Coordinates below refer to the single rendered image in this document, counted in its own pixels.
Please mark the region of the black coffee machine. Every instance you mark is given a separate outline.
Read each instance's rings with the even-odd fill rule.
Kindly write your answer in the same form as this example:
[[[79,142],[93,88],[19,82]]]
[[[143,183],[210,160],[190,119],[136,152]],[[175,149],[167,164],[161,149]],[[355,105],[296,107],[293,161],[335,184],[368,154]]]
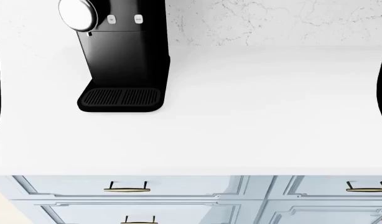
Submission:
[[[165,0],[90,0],[97,26],[78,32],[91,81],[85,112],[150,112],[164,104],[170,68]]]

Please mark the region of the pale blue cabinet door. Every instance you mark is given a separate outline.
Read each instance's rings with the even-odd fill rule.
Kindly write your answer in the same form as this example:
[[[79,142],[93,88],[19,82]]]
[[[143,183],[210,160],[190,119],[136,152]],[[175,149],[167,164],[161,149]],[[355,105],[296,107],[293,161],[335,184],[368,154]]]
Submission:
[[[275,208],[261,224],[382,224],[382,206],[291,206]]]

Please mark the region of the pale blue drawer front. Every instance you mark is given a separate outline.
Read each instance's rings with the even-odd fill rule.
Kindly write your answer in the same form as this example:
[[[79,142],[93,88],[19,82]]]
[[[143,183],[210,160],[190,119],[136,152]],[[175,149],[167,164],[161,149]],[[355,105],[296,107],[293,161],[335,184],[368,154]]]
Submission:
[[[382,188],[382,175],[307,175],[293,176],[284,195],[296,197],[382,197],[382,192],[347,192],[347,181],[353,188]]]
[[[56,197],[204,197],[238,194],[244,177],[238,175],[14,175],[12,178],[31,195]],[[150,192],[104,192],[114,188],[142,188]]]
[[[235,224],[238,205],[62,204],[41,205],[56,224],[120,224],[125,216],[156,216],[159,224]]]

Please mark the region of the silver round machine knob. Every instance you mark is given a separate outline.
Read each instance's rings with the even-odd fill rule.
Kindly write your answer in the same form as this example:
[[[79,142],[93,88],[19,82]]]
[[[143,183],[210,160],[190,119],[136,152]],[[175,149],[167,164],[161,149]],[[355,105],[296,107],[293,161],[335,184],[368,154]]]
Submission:
[[[64,23],[78,32],[90,32],[98,23],[98,13],[90,0],[59,0],[58,12]]]

